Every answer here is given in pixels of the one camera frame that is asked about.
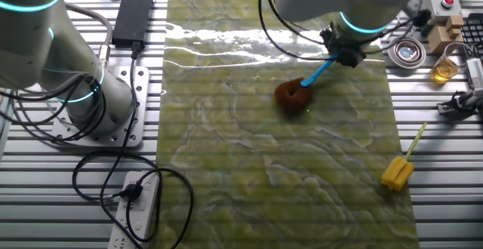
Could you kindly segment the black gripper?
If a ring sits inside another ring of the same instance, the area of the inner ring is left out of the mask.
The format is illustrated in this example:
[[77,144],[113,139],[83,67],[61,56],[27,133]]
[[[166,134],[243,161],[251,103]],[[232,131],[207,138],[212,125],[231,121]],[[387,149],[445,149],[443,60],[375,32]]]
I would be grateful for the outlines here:
[[365,53],[360,53],[366,41],[357,32],[324,29],[322,38],[330,54],[337,54],[337,62],[342,66],[355,68],[366,58]]

